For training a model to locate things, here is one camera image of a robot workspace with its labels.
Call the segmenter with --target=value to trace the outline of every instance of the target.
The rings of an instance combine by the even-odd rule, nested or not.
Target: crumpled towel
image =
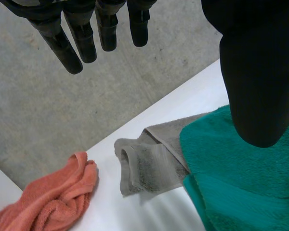
[[[289,127],[257,148],[224,106],[185,127],[180,141],[191,171],[184,185],[207,231],[289,231]]]
[[[182,128],[204,115],[147,127],[136,140],[117,140],[115,153],[121,163],[122,195],[140,191],[159,194],[182,186],[189,171],[179,135]]]
[[[85,152],[67,165],[27,185],[21,198],[0,211],[0,231],[66,231],[89,206],[98,179]]]

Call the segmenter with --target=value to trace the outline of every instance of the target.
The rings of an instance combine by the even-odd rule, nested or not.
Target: folded towel
[[[124,196],[139,191],[162,193],[182,186],[189,174],[179,135],[196,115],[148,127],[136,140],[119,139],[115,153],[121,163],[120,189]]]
[[[0,231],[66,231],[89,206],[98,175],[85,152],[27,185],[21,198],[0,211]]]
[[[225,106],[185,127],[180,142],[197,182],[185,187],[217,231],[289,231],[289,128],[273,147],[254,147]]]

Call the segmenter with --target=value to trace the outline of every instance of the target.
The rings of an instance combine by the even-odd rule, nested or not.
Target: teal towel
[[[224,106],[185,127],[180,142],[196,181],[184,185],[196,207],[202,200],[208,231],[289,231],[289,128],[273,147],[254,147]]]

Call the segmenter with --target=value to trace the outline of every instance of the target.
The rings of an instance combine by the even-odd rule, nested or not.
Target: stain
[[[182,60],[183,66],[186,66],[188,64],[188,61],[186,59]]]
[[[24,39],[25,39],[25,42],[29,44],[31,47],[39,50],[39,45],[37,41],[35,40],[34,34],[32,33],[24,34]]]
[[[141,75],[141,79],[143,79],[145,82],[147,82],[153,86],[157,84],[157,82],[154,79],[154,76],[150,72],[148,72],[144,75]]]
[[[15,51],[16,44],[13,36],[5,29],[0,27],[0,41],[8,46],[12,51]]]

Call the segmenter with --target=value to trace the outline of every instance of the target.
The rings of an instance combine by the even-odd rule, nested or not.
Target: black object
[[[289,0],[202,0],[239,135],[274,145],[289,126]]]
[[[70,0],[63,5],[67,24],[72,32],[80,57],[85,63],[92,63],[96,60],[93,30],[90,25],[94,7],[95,1],[87,0]]]
[[[157,0],[128,0],[127,6],[130,16],[130,29],[133,43],[136,47],[143,47],[148,42],[149,9]]]
[[[147,43],[149,8],[156,1],[129,1],[131,35],[137,47]],[[85,63],[92,63],[97,57],[90,25],[94,9],[102,48],[104,51],[113,51],[117,47],[116,13],[126,0],[0,0],[0,2],[17,16],[28,19],[67,71],[77,74],[82,71],[82,64],[60,26],[61,11],[64,12],[81,59]]]
[[[96,0],[96,21],[104,51],[113,51],[117,47],[116,13],[125,4],[126,0]]]
[[[60,16],[48,21],[29,22],[39,31],[69,73],[77,74],[82,71],[82,64],[60,25]]]

